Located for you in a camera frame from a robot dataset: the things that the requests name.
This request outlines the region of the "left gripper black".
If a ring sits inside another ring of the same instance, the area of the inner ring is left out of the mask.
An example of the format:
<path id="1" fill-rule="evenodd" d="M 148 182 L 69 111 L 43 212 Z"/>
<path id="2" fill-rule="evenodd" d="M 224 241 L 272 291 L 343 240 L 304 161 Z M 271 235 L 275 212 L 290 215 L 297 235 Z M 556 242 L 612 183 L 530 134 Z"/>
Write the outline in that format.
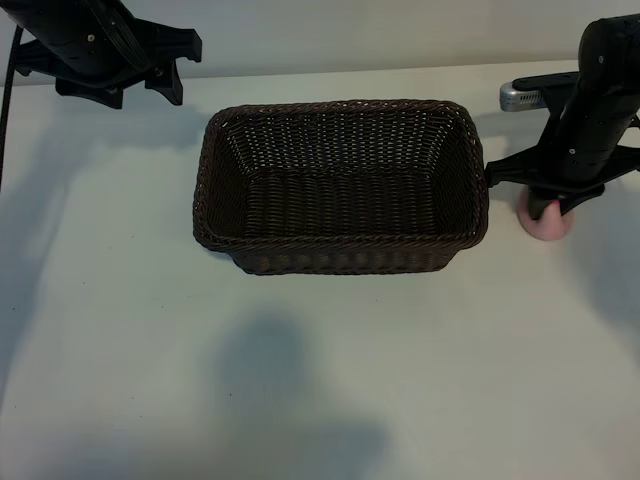
<path id="1" fill-rule="evenodd" d="M 1 9 L 34 36 L 18 47 L 16 70 L 55 78 L 63 97 L 121 108 L 122 89 L 144 81 L 182 105 L 176 60 L 202 58 L 195 30 L 137 18 L 120 1 L 3 1 Z"/>

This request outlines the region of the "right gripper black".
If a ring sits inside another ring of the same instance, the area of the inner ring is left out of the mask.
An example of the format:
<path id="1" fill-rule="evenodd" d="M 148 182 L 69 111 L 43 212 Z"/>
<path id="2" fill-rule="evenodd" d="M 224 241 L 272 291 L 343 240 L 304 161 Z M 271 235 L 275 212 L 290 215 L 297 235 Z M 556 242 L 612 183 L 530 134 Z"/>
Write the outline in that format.
<path id="1" fill-rule="evenodd" d="M 639 150 L 619 144 L 639 126 L 637 94 L 584 94 L 575 82 L 514 82 L 520 98 L 538 95 L 549 119 L 536 145 L 486 165 L 488 187 L 524 185 L 525 211 L 539 221 L 557 200 L 561 215 L 604 193 L 605 184 L 639 169 Z"/>

